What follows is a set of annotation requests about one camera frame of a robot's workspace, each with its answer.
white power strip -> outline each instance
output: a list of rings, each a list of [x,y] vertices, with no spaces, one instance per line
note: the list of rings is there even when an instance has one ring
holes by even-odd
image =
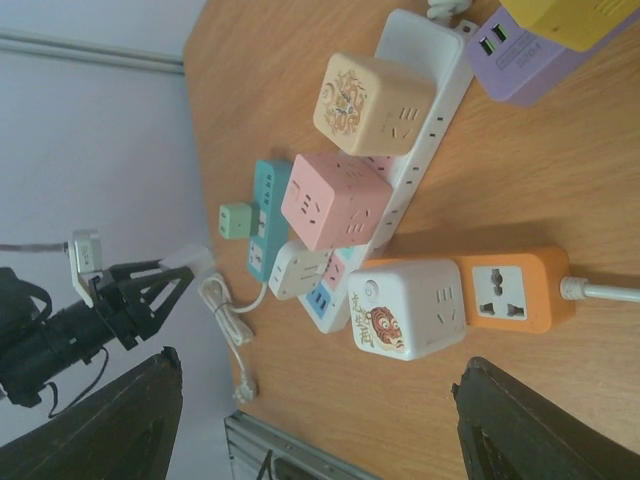
[[[347,325],[347,276],[366,259],[382,253],[406,212],[473,79],[464,48],[477,29],[464,20],[455,29],[446,28],[405,10],[389,15],[375,56],[403,63],[433,79],[437,94],[411,152],[396,158],[390,169],[378,169],[394,191],[371,241],[334,251],[329,264],[332,272],[311,293],[298,297],[321,332],[335,332]]]

robotic arm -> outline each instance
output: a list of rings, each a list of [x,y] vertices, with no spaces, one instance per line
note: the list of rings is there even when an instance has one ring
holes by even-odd
[[[44,289],[0,268],[0,399],[4,390],[12,403],[33,407],[51,377],[80,360],[89,364],[110,340],[130,350],[137,337],[155,335],[194,278],[186,266],[160,269],[159,261],[115,265],[89,281],[92,306],[81,300],[51,315]]]

teal power strip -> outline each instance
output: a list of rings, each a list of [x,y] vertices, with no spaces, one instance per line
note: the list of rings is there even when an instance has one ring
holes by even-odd
[[[291,176],[291,163],[258,160],[253,181],[253,202],[260,209],[258,231],[249,237],[249,272],[259,282],[268,282],[278,252],[289,239],[289,224],[280,212]]]

cartoon illustration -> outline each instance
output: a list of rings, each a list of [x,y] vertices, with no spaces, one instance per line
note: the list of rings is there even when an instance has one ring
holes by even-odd
[[[398,321],[391,313],[391,310],[387,307],[376,307],[367,312],[367,319],[371,321],[373,330],[382,343],[392,345],[395,348],[404,347],[402,330],[400,330]]]
[[[322,98],[326,106],[324,118],[332,133],[355,133],[367,99],[366,90],[356,77],[356,72],[338,72],[334,82],[327,83],[322,89]]]
[[[353,294],[352,303],[357,314],[352,320],[360,329],[362,344],[369,344],[372,348],[377,345],[384,350],[404,351],[402,330],[391,310],[387,307],[374,307],[367,311],[360,306],[358,300],[358,296]]]

orange power strip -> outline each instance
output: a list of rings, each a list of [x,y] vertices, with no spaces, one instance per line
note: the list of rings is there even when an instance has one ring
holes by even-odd
[[[365,268],[416,258],[370,260]],[[448,255],[460,268],[467,323],[476,327],[544,333],[575,315],[560,295],[569,257],[556,246],[501,253]]]

